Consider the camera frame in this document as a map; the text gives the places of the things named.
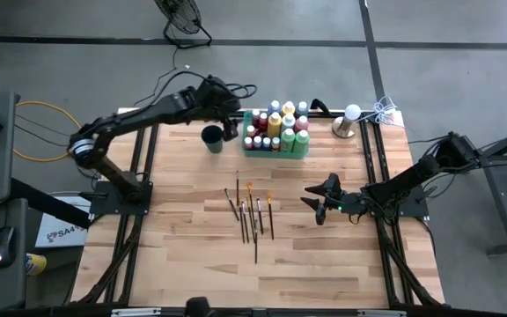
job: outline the black cup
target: black cup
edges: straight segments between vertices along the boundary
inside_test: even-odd
[[[222,150],[222,129],[218,126],[208,126],[201,132],[201,139],[211,153],[220,153]]]

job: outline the wooden tabletop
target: wooden tabletop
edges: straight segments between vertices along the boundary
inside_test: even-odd
[[[212,155],[200,138],[204,122],[161,125],[151,176],[154,194],[144,218],[130,305],[184,306],[191,297],[206,296],[212,306],[227,307],[387,307],[373,220],[365,216],[353,225],[347,215],[332,210],[318,226],[314,211],[299,199],[314,197],[304,187],[321,184],[330,173],[337,173],[349,192],[368,182],[361,134],[336,138],[331,122],[311,120],[310,151],[303,160],[247,158],[240,138]],[[394,177],[412,165],[406,133],[394,126],[381,128]],[[369,131],[377,162],[371,127]],[[135,138],[136,133],[120,136],[111,144],[108,157],[122,169],[129,169]],[[228,188],[235,200],[237,170],[240,199],[246,199],[251,181],[254,203],[256,197],[263,201],[266,234],[260,235],[258,264],[254,244],[242,244],[240,223],[224,194]],[[381,180],[377,168],[375,173]],[[268,234],[268,190],[275,240]],[[72,300],[83,297],[107,268],[118,222],[118,216],[105,216],[90,228]],[[400,230],[409,267],[443,301],[428,233],[408,218],[400,220]],[[393,273],[402,299],[394,264]],[[124,266],[117,286],[123,276]]]

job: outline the computer mouse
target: computer mouse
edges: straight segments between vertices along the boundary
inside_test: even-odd
[[[0,228],[0,269],[12,265],[17,257],[16,235],[12,226]]]

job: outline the gray floor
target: gray floor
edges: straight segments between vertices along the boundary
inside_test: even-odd
[[[197,3],[216,39],[364,40],[357,0]],[[378,41],[507,42],[507,0],[369,0],[368,5]],[[146,0],[0,0],[0,33],[156,38],[164,23]],[[156,76],[171,68],[172,53],[167,46],[0,44],[0,90],[54,103],[80,123],[89,122],[149,94]],[[454,130],[481,146],[507,135],[507,51],[380,49],[378,59],[386,93],[402,110],[410,140]],[[374,101],[366,48],[200,48],[180,51],[177,65],[257,84],[259,92],[245,107],[272,99],[319,98],[333,108],[349,103],[368,108]],[[169,90],[197,83],[182,78]],[[43,107],[19,112],[64,132],[75,129]],[[41,157],[62,151],[21,132],[16,145]],[[415,159],[425,147],[412,146]],[[15,177],[47,191],[89,188],[70,160],[37,164],[16,158],[13,168]],[[507,255],[489,259],[484,253],[505,242],[484,175],[459,176],[429,206],[447,303],[507,313]],[[61,303],[72,277],[72,267],[46,274],[33,284],[34,302]],[[42,296],[47,291],[51,296]]]

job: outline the electric fan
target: electric fan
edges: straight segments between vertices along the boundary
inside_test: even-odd
[[[159,9],[167,18],[164,28],[164,37],[179,49],[198,48],[209,46],[212,37],[205,31],[201,25],[201,13],[194,0],[154,0]],[[196,34],[199,30],[203,31],[209,37],[209,40],[200,44],[181,45],[179,40],[175,40],[167,35],[168,28],[173,25],[185,34]]]

